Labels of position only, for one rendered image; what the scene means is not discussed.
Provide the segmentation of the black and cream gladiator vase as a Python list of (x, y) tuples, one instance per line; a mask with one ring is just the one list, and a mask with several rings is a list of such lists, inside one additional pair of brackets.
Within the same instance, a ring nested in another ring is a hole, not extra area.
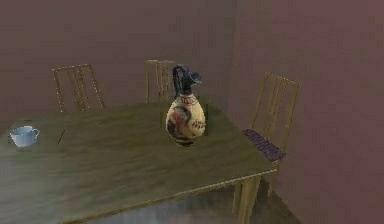
[(177, 145), (188, 147), (201, 137), (206, 128), (203, 108), (192, 91), (201, 83), (201, 76), (188, 67), (177, 64), (172, 70), (174, 101), (166, 116), (166, 131)]

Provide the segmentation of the wooden slat-back chair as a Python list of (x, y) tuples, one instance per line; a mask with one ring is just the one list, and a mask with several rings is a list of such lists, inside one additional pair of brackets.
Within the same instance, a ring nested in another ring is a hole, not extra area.
[(172, 99), (171, 81), (172, 69), (176, 65), (171, 60), (149, 59), (144, 61), (144, 71), (146, 80), (146, 102), (151, 102), (150, 80), (154, 74), (156, 81), (156, 92), (159, 100), (169, 102)]
[(57, 94), (57, 102), (59, 106), (59, 111), (61, 113), (65, 113), (65, 104), (64, 98), (62, 94), (62, 88), (60, 85), (59, 74), (64, 72), (69, 81), (71, 87), (72, 101), (75, 105), (77, 111), (86, 111), (91, 109), (92, 106), (89, 102), (89, 96), (87, 93), (87, 88), (84, 80), (84, 72), (83, 70), (87, 70), (90, 76), (91, 85), (94, 89), (96, 98), (99, 102), (99, 107), (104, 108), (105, 102), (102, 96), (102, 92), (99, 88), (98, 81), (94, 75), (94, 70), (91, 64), (80, 64), (80, 65), (71, 65), (65, 67), (59, 67), (52, 69), (53, 80), (56, 83), (56, 94)]

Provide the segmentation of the wooden chair with purple seat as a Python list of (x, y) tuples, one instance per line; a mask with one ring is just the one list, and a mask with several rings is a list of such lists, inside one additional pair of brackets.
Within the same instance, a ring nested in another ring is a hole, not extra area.
[(266, 72), (255, 103), (250, 127), (243, 134), (272, 163), (276, 172), (266, 178), (268, 196), (274, 191), (280, 161), (286, 156), (299, 83)]

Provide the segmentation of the olive wooden dining table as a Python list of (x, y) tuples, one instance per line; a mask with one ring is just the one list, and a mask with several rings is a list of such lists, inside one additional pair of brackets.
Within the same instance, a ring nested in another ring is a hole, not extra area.
[(207, 131), (187, 148), (165, 130), (167, 106), (137, 104), (74, 114), (25, 115), (40, 130), (18, 148), (0, 136), (0, 224), (81, 224), (235, 183), (272, 164), (208, 105)]

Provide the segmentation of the pale blue cup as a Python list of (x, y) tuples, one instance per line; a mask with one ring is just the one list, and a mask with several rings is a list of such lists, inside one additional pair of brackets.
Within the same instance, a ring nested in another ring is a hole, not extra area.
[(33, 128), (32, 126), (22, 126), (13, 129), (9, 133), (14, 144), (19, 147), (28, 147), (37, 142), (40, 130)]

